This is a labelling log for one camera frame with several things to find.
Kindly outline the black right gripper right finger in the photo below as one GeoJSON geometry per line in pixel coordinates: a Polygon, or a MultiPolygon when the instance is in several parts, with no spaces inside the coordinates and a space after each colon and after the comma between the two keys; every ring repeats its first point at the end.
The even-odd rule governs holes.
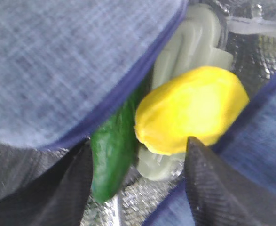
{"type": "Polygon", "coordinates": [[[188,138],[184,173],[197,226],[276,226],[276,195],[234,170],[196,137],[188,138]]]}

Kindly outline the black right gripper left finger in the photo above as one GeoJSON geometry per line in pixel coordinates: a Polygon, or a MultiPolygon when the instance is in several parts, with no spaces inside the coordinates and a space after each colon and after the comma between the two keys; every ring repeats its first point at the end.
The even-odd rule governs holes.
{"type": "Polygon", "coordinates": [[[0,199],[0,226],[80,225],[92,177],[92,151],[85,139],[41,176],[0,199]]]}

